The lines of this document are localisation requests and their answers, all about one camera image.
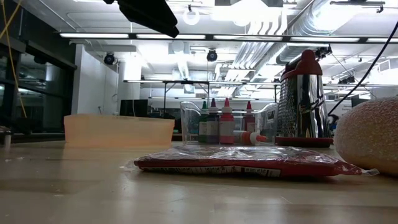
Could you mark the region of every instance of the yellow cable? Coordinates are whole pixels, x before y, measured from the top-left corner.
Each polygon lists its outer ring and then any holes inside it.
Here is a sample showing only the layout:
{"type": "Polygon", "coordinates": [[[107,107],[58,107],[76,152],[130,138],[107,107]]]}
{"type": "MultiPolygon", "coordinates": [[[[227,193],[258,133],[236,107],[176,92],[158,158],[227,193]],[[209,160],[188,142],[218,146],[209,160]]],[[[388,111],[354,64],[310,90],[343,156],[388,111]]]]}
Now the yellow cable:
{"type": "MultiPolygon", "coordinates": [[[[12,59],[12,50],[11,50],[11,44],[10,44],[10,37],[9,37],[9,34],[8,34],[8,26],[9,26],[9,24],[11,23],[12,19],[14,18],[13,15],[16,14],[16,12],[18,11],[19,6],[21,5],[21,1],[22,1],[22,0],[19,0],[18,5],[17,5],[17,7],[16,7],[16,10],[15,10],[14,13],[12,14],[12,16],[10,17],[10,20],[9,20],[8,23],[7,23],[5,2],[4,2],[4,0],[1,0],[1,1],[2,1],[2,13],[3,13],[3,16],[4,16],[4,25],[5,25],[5,28],[4,28],[4,29],[6,30],[7,43],[8,43],[8,52],[9,52],[9,54],[10,54],[10,61],[11,61],[11,67],[12,67],[12,74],[14,75],[15,88],[17,88],[17,91],[19,92],[19,88],[18,88],[18,79],[17,79],[17,75],[16,75],[16,72],[15,72],[14,60],[12,59]]],[[[19,96],[19,101],[21,102],[22,111],[24,112],[24,117],[26,118],[26,117],[27,117],[27,116],[26,116],[26,111],[25,111],[24,103],[22,102],[22,96],[21,96],[21,95],[19,96]]]]}

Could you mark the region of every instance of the security camera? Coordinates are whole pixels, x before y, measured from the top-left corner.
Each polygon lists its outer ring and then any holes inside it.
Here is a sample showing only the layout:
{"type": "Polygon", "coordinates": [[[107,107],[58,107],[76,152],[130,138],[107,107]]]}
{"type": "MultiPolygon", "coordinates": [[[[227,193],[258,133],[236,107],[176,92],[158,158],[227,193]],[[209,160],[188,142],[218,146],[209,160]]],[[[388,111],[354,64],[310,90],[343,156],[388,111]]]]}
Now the security camera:
{"type": "Polygon", "coordinates": [[[118,62],[116,60],[116,58],[114,57],[114,52],[108,52],[106,53],[106,56],[104,58],[104,63],[106,65],[114,65],[116,62],[118,62]]]}
{"type": "Polygon", "coordinates": [[[207,54],[207,61],[208,61],[208,62],[215,62],[215,61],[217,61],[217,53],[216,53],[216,50],[209,50],[209,53],[207,54]]]}

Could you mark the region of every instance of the translucent container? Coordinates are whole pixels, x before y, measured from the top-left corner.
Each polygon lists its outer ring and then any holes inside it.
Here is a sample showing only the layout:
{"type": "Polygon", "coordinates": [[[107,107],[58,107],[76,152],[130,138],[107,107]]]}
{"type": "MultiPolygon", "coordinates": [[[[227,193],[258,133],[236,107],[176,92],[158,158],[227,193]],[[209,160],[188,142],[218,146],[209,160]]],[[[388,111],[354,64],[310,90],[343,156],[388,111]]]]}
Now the translucent container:
{"type": "Polygon", "coordinates": [[[277,135],[278,103],[269,103],[263,109],[253,112],[256,116],[256,132],[274,142],[277,135]]]}
{"type": "Polygon", "coordinates": [[[74,114],[66,116],[65,139],[72,147],[170,147],[174,120],[74,114]]]}
{"type": "Polygon", "coordinates": [[[183,101],[181,107],[181,129],[184,144],[198,144],[201,109],[193,102],[183,101]]]}

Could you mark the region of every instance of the box grater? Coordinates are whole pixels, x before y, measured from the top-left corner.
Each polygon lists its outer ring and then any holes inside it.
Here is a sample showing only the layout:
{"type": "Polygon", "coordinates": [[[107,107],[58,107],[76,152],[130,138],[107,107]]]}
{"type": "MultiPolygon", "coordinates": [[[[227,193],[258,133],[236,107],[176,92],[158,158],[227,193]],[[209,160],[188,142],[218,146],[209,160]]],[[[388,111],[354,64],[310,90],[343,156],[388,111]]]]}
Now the box grater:
{"type": "Polygon", "coordinates": [[[322,69],[312,50],[305,50],[296,69],[281,77],[277,135],[330,137],[322,69]]]}

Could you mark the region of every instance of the ceiling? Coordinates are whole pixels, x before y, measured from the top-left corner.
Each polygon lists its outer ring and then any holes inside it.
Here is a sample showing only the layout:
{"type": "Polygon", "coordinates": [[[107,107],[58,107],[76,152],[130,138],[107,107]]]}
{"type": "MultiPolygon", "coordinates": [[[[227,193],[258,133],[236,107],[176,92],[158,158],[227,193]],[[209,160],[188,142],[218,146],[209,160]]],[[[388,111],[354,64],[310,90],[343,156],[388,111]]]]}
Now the ceiling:
{"type": "MultiPolygon", "coordinates": [[[[291,21],[311,0],[296,0],[297,6],[287,8],[287,21],[291,21]]],[[[214,21],[214,0],[202,0],[200,21],[191,26],[184,22],[183,13],[186,6],[172,6],[178,19],[178,29],[181,34],[247,34],[250,26],[240,27],[232,21],[214,21]]],[[[376,13],[377,8],[361,8],[348,22],[343,24],[333,35],[388,36],[398,18],[398,2],[386,0],[388,7],[382,13],[376,13]]],[[[28,11],[50,24],[60,32],[154,32],[146,27],[130,23],[119,11],[118,5],[106,5],[103,2],[76,2],[76,0],[29,0],[22,6],[28,11]]],[[[169,43],[172,40],[95,40],[91,46],[98,50],[107,45],[135,45],[144,59],[143,75],[170,74],[178,69],[175,54],[169,54],[169,43]]],[[[233,61],[241,48],[241,42],[186,42],[189,46],[202,46],[216,49],[219,61],[233,61]]],[[[382,45],[369,44],[331,44],[334,56],[344,65],[341,66],[333,56],[321,63],[324,77],[330,78],[341,74],[345,69],[358,68],[358,78],[364,73],[372,59],[379,53],[382,45]]],[[[398,57],[398,45],[390,45],[384,52],[384,57],[398,57]]],[[[216,63],[206,60],[205,52],[197,52],[187,56],[190,70],[215,70],[216,63]]]]}

